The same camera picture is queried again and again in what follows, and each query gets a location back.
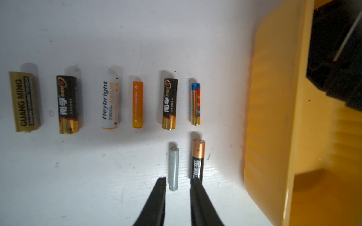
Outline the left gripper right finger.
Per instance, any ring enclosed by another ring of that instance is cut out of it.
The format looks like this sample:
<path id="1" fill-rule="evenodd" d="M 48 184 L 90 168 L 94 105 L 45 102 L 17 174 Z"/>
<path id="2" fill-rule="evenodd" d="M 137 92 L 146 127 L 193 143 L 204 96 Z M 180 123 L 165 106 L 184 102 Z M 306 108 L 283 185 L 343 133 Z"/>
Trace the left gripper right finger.
<path id="1" fill-rule="evenodd" d="M 199 178 L 190 180 L 192 226 L 223 226 Z"/>

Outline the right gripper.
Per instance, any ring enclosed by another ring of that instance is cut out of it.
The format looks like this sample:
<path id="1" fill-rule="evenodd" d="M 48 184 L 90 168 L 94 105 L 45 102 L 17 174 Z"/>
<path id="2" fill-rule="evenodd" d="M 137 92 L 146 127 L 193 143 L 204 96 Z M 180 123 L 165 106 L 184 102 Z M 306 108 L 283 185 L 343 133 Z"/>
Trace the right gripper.
<path id="1" fill-rule="evenodd" d="M 306 77 L 327 96 L 362 110 L 361 1 L 331 1 L 314 10 Z"/>

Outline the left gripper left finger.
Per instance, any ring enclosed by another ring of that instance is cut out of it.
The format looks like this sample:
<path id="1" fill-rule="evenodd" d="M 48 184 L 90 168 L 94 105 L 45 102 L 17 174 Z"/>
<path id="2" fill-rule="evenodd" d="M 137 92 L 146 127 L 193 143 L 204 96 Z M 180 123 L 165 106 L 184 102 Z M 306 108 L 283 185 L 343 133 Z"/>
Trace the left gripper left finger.
<path id="1" fill-rule="evenodd" d="M 166 206 L 166 178 L 158 178 L 134 226 L 163 226 Z"/>

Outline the pale grey battery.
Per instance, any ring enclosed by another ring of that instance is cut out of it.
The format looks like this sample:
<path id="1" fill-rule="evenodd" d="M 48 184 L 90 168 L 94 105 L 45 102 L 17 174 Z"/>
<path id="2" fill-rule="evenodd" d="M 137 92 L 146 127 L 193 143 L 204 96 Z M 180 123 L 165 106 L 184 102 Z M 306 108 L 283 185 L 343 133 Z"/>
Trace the pale grey battery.
<path id="1" fill-rule="evenodd" d="M 178 189 L 178 175 L 179 175 L 179 149 L 173 147 L 169 150 L 169 166 L 168 166 L 168 183 L 171 191 Z"/>

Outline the black Duracell battery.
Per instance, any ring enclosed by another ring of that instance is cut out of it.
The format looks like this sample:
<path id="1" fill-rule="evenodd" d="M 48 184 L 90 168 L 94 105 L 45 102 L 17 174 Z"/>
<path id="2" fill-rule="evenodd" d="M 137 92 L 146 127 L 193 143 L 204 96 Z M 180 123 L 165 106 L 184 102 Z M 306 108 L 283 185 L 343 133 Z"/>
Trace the black Duracell battery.
<path id="1" fill-rule="evenodd" d="M 205 144 L 202 139 L 194 139 L 192 141 L 192 162 L 191 162 L 191 178 L 199 178 L 203 182 Z"/>

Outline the yellow plastic storage box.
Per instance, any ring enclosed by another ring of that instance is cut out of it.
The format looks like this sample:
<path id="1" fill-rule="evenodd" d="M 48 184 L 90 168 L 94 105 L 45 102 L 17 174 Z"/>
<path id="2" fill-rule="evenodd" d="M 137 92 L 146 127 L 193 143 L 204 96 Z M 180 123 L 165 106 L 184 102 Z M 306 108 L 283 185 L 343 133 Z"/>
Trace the yellow plastic storage box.
<path id="1" fill-rule="evenodd" d="M 362 223 L 362 114 L 306 77 L 313 12 L 325 4 L 283 1 L 254 41 L 244 183 L 274 226 Z"/>

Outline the red gold blue battery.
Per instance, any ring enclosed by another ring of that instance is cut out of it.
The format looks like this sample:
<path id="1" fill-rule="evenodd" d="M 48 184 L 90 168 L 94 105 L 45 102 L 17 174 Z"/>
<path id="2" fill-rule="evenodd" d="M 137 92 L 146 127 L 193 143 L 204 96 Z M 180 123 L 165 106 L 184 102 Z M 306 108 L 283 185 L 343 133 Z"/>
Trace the red gold blue battery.
<path id="1" fill-rule="evenodd" d="M 200 84 L 199 83 L 192 83 L 191 84 L 191 124 L 198 126 L 201 124 L 200 122 L 200 101 L 201 101 L 201 94 L 200 94 Z"/>

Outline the orange battery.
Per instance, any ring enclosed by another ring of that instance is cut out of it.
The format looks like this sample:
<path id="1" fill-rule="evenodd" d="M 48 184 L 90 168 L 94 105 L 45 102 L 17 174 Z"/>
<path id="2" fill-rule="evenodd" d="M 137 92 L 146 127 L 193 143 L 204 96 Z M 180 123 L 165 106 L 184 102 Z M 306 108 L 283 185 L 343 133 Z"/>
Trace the orange battery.
<path id="1" fill-rule="evenodd" d="M 143 82 L 133 82 L 133 127 L 143 126 Z"/>

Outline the white alkaline AA battery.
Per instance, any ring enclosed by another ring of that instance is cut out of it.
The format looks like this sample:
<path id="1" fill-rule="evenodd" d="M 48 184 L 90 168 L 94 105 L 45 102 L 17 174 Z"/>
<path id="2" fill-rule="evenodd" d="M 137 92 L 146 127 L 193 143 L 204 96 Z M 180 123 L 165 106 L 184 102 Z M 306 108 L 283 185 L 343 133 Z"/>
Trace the white alkaline AA battery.
<path id="1" fill-rule="evenodd" d="M 102 120 L 105 130 L 118 127 L 119 78 L 114 74 L 103 76 L 102 84 Z"/>

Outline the black gold slim battery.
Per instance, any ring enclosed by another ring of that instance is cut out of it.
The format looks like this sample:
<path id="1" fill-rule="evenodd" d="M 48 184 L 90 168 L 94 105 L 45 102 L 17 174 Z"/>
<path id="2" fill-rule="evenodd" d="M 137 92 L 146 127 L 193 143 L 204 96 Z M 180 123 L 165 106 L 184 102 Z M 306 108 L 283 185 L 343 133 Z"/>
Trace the black gold slim battery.
<path id="1" fill-rule="evenodd" d="M 69 75 L 57 75 L 57 100 L 59 133 L 70 135 L 79 131 L 77 78 Z"/>

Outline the gold Guangming battery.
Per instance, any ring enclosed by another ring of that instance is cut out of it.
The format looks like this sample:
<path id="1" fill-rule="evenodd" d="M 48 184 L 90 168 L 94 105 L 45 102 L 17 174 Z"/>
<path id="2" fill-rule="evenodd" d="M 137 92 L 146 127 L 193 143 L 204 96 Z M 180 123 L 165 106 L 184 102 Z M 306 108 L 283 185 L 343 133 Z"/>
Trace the gold Guangming battery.
<path id="1" fill-rule="evenodd" d="M 16 132 L 32 132 L 40 127 L 35 77 L 31 73 L 9 72 Z"/>

